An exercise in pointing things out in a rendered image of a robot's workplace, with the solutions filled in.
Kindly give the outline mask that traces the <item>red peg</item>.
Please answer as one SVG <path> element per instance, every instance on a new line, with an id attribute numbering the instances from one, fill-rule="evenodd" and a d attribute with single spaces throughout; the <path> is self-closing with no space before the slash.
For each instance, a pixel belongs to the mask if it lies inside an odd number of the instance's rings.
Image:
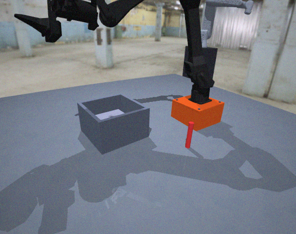
<path id="1" fill-rule="evenodd" d="M 190 148 L 193 125 L 194 125 L 194 123 L 191 122 L 191 121 L 188 123 L 187 136 L 186 136 L 186 142 L 185 142 L 185 147 L 186 148 Z"/>

